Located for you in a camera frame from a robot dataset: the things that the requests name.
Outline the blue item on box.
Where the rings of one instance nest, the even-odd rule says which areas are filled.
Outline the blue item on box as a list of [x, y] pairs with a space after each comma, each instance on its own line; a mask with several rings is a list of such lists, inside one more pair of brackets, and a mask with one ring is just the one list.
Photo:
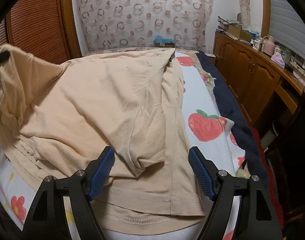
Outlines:
[[161, 35], [156, 35], [153, 40], [153, 45], [158, 48], [175, 48], [175, 41], [172, 38], [164, 38]]

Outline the stack of folded papers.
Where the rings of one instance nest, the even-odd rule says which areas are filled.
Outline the stack of folded papers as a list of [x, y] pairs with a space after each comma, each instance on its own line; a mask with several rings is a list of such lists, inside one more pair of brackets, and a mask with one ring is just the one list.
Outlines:
[[227, 20], [227, 19], [221, 18], [220, 16], [217, 17], [217, 20], [219, 23], [217, 29], [220, 31], [228, 31], [230, 26], [242, 29], [242, 22], [240, 22], [240, 21]]

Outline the tied cream curtain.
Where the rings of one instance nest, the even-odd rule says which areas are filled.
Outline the tied cream curtain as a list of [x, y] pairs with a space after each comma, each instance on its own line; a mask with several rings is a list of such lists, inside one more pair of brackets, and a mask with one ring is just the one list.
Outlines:
[[251, 25], [250, 0], [239, 0], [241, 22], [243, 28], [246, 29]]

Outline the circle-pattern lace curtain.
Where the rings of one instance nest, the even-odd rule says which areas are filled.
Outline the circle-pattern lace curtain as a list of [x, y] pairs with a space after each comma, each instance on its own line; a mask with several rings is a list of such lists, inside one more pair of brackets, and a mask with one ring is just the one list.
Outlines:
[[153, 47], [156, 35], [205, 50], [212, 7], [213, 0], [76, 0], [88, 51]]

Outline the cardboard box on cabinet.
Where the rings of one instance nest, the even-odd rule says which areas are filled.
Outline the cardboard box on cabinet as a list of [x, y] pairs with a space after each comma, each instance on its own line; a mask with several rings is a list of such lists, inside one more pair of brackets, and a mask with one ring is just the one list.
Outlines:
[[229, 25], [228, 27], [228, 33], [237, 38], [238, 40], [244, 40], [247, 42], [250, 42], [253, 39], [253, 35], [248, 33], [247, 31], [234, 27], [232, 25]]

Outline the white strawberry flower blanket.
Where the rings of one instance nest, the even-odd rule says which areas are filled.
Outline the white strawberry flower blanket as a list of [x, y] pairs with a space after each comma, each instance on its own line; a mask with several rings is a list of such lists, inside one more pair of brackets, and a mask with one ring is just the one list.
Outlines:
[[[206, 159], [231, 175], [245, 161], [245, 150], [239, 147], [232, 134], [234, 122], [223, 117], [217, 106], [214, 88], [208, 88], [192, 59], [175, 53], [179, 60], [188, 90], [183, 97], [182, 111], [191, 146], [197, 146]], [[35, 190], [17, 173], [6, 157], [0, 143], [0, 211], [14, 223], [11, 231], [22, 230]]]

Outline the navy blue blanket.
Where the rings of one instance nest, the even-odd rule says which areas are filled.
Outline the navy blue blanket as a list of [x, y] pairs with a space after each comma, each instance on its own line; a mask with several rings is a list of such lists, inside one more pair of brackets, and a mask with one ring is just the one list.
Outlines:
[[236, 98], [209, 57], [202, 51], [199, 51], [196, 55], [202, 69], [209, 72], [215, 79], [214, 96], [219, 112], [223, 117], [234, 122], [232, 134], [237, 145], [245, 150], [245, 161], [247, 161], [250, 174], [259, 176], [264, 187], [268, 188], [270, 179], [267, 169], [262, 161], [253, 131], [248, 126]]

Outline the grey window roller blind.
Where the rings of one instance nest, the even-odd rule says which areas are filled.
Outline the grey window roller blind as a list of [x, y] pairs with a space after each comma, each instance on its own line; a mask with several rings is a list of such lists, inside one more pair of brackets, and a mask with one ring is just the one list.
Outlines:
[[305, 60], [305, 24], [286, 0], [270, 0], [269, 34]]

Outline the beige t-shirt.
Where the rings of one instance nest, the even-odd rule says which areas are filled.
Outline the beige t-shirt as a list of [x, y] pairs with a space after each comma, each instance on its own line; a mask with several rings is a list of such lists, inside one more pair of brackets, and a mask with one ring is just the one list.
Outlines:
[[99, 225], [155, 235], [205, 217], [188, 163], [181, 111], [184, 77], [175, 50], [97, 54], [54, 64], [10, 44], [0, 64], [0, 142], [37, 189], [99, 157], [115, 162], [92, 202]]

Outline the purple tissue pack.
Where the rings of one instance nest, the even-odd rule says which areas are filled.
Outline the purple tissue pack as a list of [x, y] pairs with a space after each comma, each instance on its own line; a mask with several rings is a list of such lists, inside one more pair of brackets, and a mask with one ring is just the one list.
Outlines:
[[285, 68], [285, 62], [281, 53], [276, 52], [271, 56], [271, 61], [279, 65], [281, 68]]

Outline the pink thermos jug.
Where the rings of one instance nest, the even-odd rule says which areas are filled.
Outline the pink thermos jug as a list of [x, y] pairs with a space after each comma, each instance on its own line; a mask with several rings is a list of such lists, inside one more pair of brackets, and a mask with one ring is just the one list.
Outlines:
[[274, 49], [276, 45], [274, 42], [274, 37], [271, 35], [267, 35], [263, 38], [263, 48], [262, 51], [268, 56], [272, 56], [274, 54]]

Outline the brown louvered wardrobe door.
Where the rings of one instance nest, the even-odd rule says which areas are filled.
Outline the brown louvered wardrobe door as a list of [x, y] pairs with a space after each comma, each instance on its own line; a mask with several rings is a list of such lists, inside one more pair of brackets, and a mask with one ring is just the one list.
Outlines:
[[5, 43], [55, 64], [81, 57], [72, 0], [19, 0], [0, 23]]

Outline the wooden sideboard cabinet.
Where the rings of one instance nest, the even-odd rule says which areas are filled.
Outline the wooden sideboard cabinet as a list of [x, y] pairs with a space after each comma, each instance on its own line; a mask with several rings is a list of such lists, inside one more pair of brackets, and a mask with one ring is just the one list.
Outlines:
[[216, 67], [237, 99], [247, 122], [255, 124], [273, 94], [294, 114], [303, 85], [264, 53], [216, 32], [213, 53]]

